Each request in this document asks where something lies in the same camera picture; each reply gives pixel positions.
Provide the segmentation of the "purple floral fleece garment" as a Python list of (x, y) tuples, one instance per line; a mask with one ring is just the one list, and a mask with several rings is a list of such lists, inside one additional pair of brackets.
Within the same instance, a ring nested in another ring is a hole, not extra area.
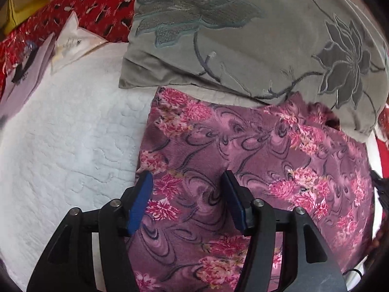
[(371, 241), (374, 190), (366, 146), (338, 122), (300, 94), (244, 108), (157, 89), (137, 168), (152, 173), (153, 193), (128, 250), (139, 289), (234, 290), (249, 239), (221, 197), (227, 170), (274, 208), (304, 208), (340, 268), (356, 266)]

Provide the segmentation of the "white quilted mattress cover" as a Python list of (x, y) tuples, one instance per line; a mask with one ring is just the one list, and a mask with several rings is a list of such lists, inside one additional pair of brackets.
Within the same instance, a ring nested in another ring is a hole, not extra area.
[(1, 129), (1, 254), (26, 289), (71, 208), (98, 210), (133, 187), (157, 89), (173, 88), (225, 106), (249, 98), (200, 86), (120, 88), (127, 45), (106, 44), (42, 81)]

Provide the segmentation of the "lilac plastic package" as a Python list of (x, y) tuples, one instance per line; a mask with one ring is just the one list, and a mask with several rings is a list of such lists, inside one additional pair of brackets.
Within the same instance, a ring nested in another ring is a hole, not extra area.
[(55, 34), (52, 33), (6, 78), (5, 90), (1, 98), (1, 125), (22, 109), (40, 85), (54, 45)]

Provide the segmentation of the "grey floral embroidered pillow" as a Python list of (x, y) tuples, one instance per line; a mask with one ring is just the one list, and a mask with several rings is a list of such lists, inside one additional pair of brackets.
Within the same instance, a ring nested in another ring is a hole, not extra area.
[(352, 0), (135, 0), (121, 88), (193, 84), (268, 104), (299, 92), (365, 141), (388, 44)]

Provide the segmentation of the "red patterned pillow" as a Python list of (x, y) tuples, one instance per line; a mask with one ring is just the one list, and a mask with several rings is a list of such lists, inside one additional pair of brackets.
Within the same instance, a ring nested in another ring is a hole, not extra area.
[(70, 15), (79, 27), (108, 42), (126, 42), (134, 16), (134, 0), (53, 0), (10, 31), (1, 41), (1, 92), (8, 72), (21, 64), (28, 42), (43, 44), (59, 35)]

